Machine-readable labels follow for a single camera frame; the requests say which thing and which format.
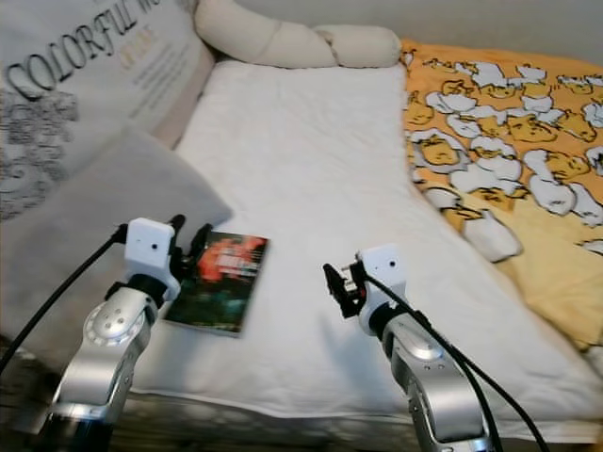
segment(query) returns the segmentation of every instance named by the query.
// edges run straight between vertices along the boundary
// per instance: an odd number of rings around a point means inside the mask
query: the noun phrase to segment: black wire
[[[425,328],[427,330],[427,332],[433,336],[433,338],[442,346],[442,348],[445,351],[447,351],[450,354],[450,356],[457,362],[457,364],[461,367],[461,369],[463,369],[463,371],[469,378],[469,382],[471,383],[471,386],[473,386],[474,390],[476,390],[476,387],[473,385],[472,380],[475,381],[475,377],[473,377],[473,375],[471,374],[471,371],[469,371],[467,369],[467,367],[470,367],[471,369],[473,369],[475,371],[475,373],[477,373],[486,383],[488,383],[497,393],[499,393],[500,396],[502,396],[502,398],[504,398],[507,401],[507,403],[509,403],[509,405],[511,405],[513,407],[513,409],[519,414],[521,419],[526,423],[526,426],[528,426],[528,428],[530,429],[540,450],[543,452],[550,452],[548,445],[546,445],[546,443],[545,443],[545,439],[543,438],[542,434],[538,430],[538,427],[536,427],[536,425],[534,424],[534,421],[531,420],[530,415],[521,407],[521,405],[519,405],[519,403],[517,403],[517,401],[515,401],[515,399],[513,399],[513,397],[509,393],[507,393],[494,379],[489,377],[488,374],[486,374],[483,370],[481,370],[477,364],[473,363],[469,358],[467,358],[461,350],[459,350],[457,347],[455,347],[453,344],[451,344],[449,341],[447,341],[444,337],[442,337],[442,335],[432,327],[429,320],[427,319],[427,317],[425,315],[423,315],[423,313],[412,309],[408,305],[408,303],[406,303],[406,301],[404,301],[401,297],[399,297],[396,293],[394,293],[389,287],[387,287],[382,282],[376,280],[375,278],[373,278],[370,275],[366,275],[366,278],[367,278],[367,281],[374,284],[376,287],[378,287],[380,290],[382,290],[388,297],[390,297],[395,302],[397,302],[401,308],[405,309],[408,312],[408,314],[413,318],[414,321],[416,321],[419,325],[421,325],[423,328]],[[485,396],[483,395],[483,391],[479,387],[479,384],[478,384],[478,388],[479,388],[479,390],[476,390],[476,395],[478,396],[478,399],[480,400],[480,403],[482,404],[482,408],[484,409],[484,417],[486,418],[486,423],[488,423],[488,414],[490,414],[492,416],[492,412],[490,411],[487,400],[485,400]],[[482,403],[482,399],[481,399],[480,395],[482,395],[484,397],[483,403]],[[492,427],[488,423],[488,428],[491,430],[490,433],[492,434],[495,432],[497,435],[496,425],[494,424],[494,416],[492,416],[492,423],[493,423],[494,429],[492,429]]]
[[[38,322],[44,317],[44,315],[48,312],[48,310],[55,304],[55,302],[60,298],[61,295],[65,293],[65,291],[72,285],[77,278],[84,273],[89,266],[94,264],[96,260],[101,257],[105,252],[111,248],[114,243],[125,243],[125,234],[127,230],[127,225],[122,224],[120,228],[105,242],[101,248],[95,251],[91,257],[89,257],[86,262],[84,262],[81,266],[77,268],[77,270],[72,273],[69,278],[67,278],[58,288],[53,292],[53,294],[42,304],[39,310],[29,319],[24,328],[17,334],[14,341],[10,343],[7,348],[7,351],[2,355],[0,359],[0,375],[6,369],[8,362],[17,352],[17,349],[22,345],[25,338],[29,335],[29,333],[36,327]]]

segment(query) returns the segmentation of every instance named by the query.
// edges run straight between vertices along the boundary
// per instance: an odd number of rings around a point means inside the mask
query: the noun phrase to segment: cartoon duck pattern
[[[581,349],[603,336],[603,68],[402,42],[413,181]]]

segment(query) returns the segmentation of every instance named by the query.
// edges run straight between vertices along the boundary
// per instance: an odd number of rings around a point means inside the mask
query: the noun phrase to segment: book
[[[165,320],[238,336],[268,242],[255,235],[211,231],[193,275],[183,279]]]

